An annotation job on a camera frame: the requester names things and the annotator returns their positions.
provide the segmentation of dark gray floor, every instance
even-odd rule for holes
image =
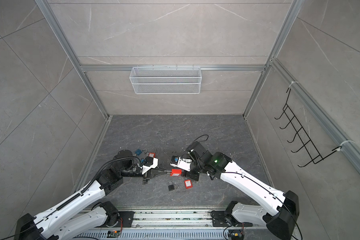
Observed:
[[[268,184],[245,120],[241,115],[123,115],[113,116],[105,138],[88,176],[95,175],[104,162],[112,159],[121,149],[134,152],[137,148],[154,151],[159,165],[170,169],[172,155],[179,156],[198,136],[209,134],[202,142],[212,154],[219,151],[231,157],[244,170]],[[183,177],[158,176],[142,185],[141,178],[124,178],[124,184],[104,197],[117,207],[138,206],[225,206],[232,200],[243,204],[256,204],[243,192],[222,180],[213,181],[200,175],[193,187],[186,189]],[[179,189],[169,192],[168,182]]]

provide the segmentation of black padlock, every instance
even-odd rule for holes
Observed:
[[[175,186],[173,185],[173,183],[169,182],[168,184],[169,184],[168,185],[168,190],[173,191],[175,189]]]

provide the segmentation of black hook rack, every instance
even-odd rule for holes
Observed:
[[[311,162],[313,162],[314,164],[318,164],[319,162],[323,161],[324,159],[326,159],[327,157],[331,156],[331,155],[334,154],[335,152],[339,151],[339,150],[341,149],[341,146],[338,146],[338,147],[335,147],[334,149],[332,149],[332,152],[331,152],[330,154],[328,154],[327,156],[325,156],[325,157],[323,157],[323,156],[321,155],[321,153],[317,150],[317,147],[316,147],[315,144],[313,143],[311,137],[307,134],[307,132],[306,132],[305,129],[303,128],[302,124],[300,123],[299,119],[296,117],[296,115],[293,113],[292,109],[291,109],[291,108],[289,107],[289,105],[288,105],[288,99],[289,99],[289,94],[291,93],[291,89],[288,88],[288,90],[287,90],[286,93],[288,93],[288,97],[287,97],[287,100],[285,101],[285,104],[284,104],[284,107],[283,107],[283,113],[280,115],[279,118],[275,118],[275,119],[278,120],[278,119],[280,119],[280,118],[285,114],[285,116],[288,118],[289,122],[288,122],[288,124],[287,124],[285,127],[280,127],[280,129],[285,129],[286,127],[288,127],[289,124],[291,124],[291,125],[293,126],[293,129],[294,129],[295,132],[296,132],[296,133],[295,133],[295,136],[294,136],[293,139],[292,139],[292,141],[290,142],[290,141],[287,140],[287,142],[292,143],[292,142],[295,140],[296,136],[298,136],[299,139],[300,139],[300,141],[301,141],[301,143],[302,143],[303,145],[302,145],[302,147],[300,147],[300,148],[299,148],[297,151],[295,151],[295,152],[298,152],[298,151],[300,151],[302,148],[305,148],[305,150],[307,151],[309,157],[311,158],[311,160],[310,160],[309,162],[307,162],[307,164],[305,164],[305,165],[303,165],[303,166],[300,166],[300,165],[298,165],[298,166],[299,166],[299,167],[305,167],[305,166],[307,166],[308,164],[310,164]],[[290,118],[290,117],[286,114],[285,111],[286,111],[287,109],[289,109],[289,110],[291,111],[291,113],[293,114],[293,117],[292,117],[292,118]],[[292,120],[293,120],[294,118],[295,118],[295,119],[297,120],[297,122],[300,124],[300,128],[299,128],[298,130],[296,129],[296,127],[294,126],[294,124],[293,124],[293,122],[292,122]],[[309,139],[306,143],[304,143],[304,141],[302,140],[301,136],[299,135],[299,132],[301,132],[301,130],[303,130],[303,131],[305,132],[305,134],[307,135],[307,137],[308,137],[308,139]],[[308,149],[307,149],[307,146],[306,146],[309,142],[312,143],[313,147],[316,149],[317,154],[318,154],[318,155],[317,155],[316,157],[314,157],[314,158],[312,158],[312,156],[311,156],[311,154],[309,153],[309,151],[308,151]]]

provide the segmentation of white wire basket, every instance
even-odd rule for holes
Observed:
[[[200,93],[200,67],[134,67],[129,76],[136,94]]]

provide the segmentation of robotic arm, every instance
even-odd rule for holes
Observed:
[[[299,216],[298,196],[283,193],[261,182],[221,152],[211,154],[199,142],[192,142],[186,152],[190,158],[173,156],[171,166],[185,170],[185,176],[198,180],[200,173],[228,182],[258,202],[263,208],[248,211],[245,205],[232,201],[225,211],[231,225],[251,222],[266,225],[282,240],[290,240]],[[48,210],[22,216],[16,226],[14,240],[68,240],[87,229],[105,225],[114,227],[120,221],[119,211],[110,202],[101,203],[86,214],[73,218],[82,209],[108,195],[123,183],[123,177],[143,177],[143,184],[165,169],[158,159],[139,159],[129,150],[120,151],[105,163],[81,190]]]

